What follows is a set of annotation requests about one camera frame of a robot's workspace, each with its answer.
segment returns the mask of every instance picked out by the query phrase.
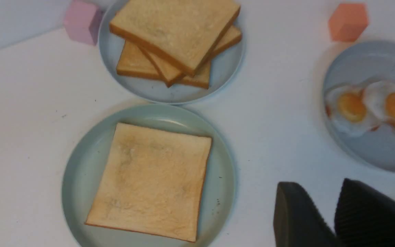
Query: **white wall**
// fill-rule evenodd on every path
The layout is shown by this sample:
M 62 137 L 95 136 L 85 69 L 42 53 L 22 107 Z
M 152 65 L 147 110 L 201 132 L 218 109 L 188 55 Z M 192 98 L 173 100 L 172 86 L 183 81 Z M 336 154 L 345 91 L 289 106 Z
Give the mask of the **white wall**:
M 62 25 L 71 0 L 0 0 L 0 48 Z M 103 9 L 113 0 L 89 0 Z

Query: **sunny side up egg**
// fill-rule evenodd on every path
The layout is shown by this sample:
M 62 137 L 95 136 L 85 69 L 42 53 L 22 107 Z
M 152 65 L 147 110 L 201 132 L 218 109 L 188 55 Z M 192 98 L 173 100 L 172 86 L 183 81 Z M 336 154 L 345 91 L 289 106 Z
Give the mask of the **sunny side up egg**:
M 380 121 L 395 128 L 395 83 L 381 80 L 365 88 L 363 103 Z
M 326 92 L 325 108 L 335 128 L 350 137 L 375 131 L 380 122 L 362 102 L 362 88 L 344 85 Z

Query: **pale green plate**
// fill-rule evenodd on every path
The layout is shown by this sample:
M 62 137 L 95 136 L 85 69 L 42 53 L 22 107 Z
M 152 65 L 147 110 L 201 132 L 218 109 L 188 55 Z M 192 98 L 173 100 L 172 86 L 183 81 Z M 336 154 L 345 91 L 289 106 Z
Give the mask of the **pale green plate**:
M 83 224 L 97 192 L 118 122 L 213 138 L 196 243 Z M 235 198 L 235 184 L 235 171 L 229 150 L 208 122 L 179 107 L 141 105 L 104 119 L 77 144 L 63 178 L 62 206 L 69 229 L 82 247 L 208 246 L 229 216 Z

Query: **white bread slice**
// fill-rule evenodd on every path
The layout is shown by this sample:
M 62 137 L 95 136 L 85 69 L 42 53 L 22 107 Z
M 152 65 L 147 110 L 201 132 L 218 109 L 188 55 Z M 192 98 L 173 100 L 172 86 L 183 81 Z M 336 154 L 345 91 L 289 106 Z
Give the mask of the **white bread slice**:
M 239 12 L 232 0 L 132 0 L 109 29 L 194 76 Z
M 118 123 L 85 224 L 195 242 L 211 142 Z
M 217 43 L 214 50 L 210 53 L 210 57 L 208 60 L 215 58 L 217 55 L 222 53 L 224 50 L 230 48 L 231 46 L 237 44 L 242 40 L 242 32 L 235 26 L 231 26 L 229 30 L 225 33 L 222 39 Z M 166 85 L 172 85 L 176 80 L 182 78 L 184 74 L 182 71 L 177 69 L 175 66 L 171 65 L 169 62 L 163 60 L 159 56 L 155 55 L 152 52 L 141 49 L 144 55 L 149 58 L 149 60 L 153 63 L 155 68 L 158 70 L 159 74 L 162 76 L 163 81 L 166 82 Z
M 183 77 L 176 83 L 202 87 L 208 89 L 210 86 L 211 62 L 205 63 L 194 77 Z M 130 41 L 126 41 L 118 61 L 116 71 L 118 75 L 129 77 L 140 77 L 151 80 L 163 80 L 158 70 L 144 56 L 143 52 Z

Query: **pink block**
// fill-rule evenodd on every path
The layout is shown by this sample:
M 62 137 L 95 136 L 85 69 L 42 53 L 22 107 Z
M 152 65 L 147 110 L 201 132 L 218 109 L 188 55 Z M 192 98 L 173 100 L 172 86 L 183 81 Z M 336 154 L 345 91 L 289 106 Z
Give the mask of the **pink block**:
M 65 13 L 63 25 L 70 39 L 96 45 L 101 17 L 98 6 L 73 0 Z

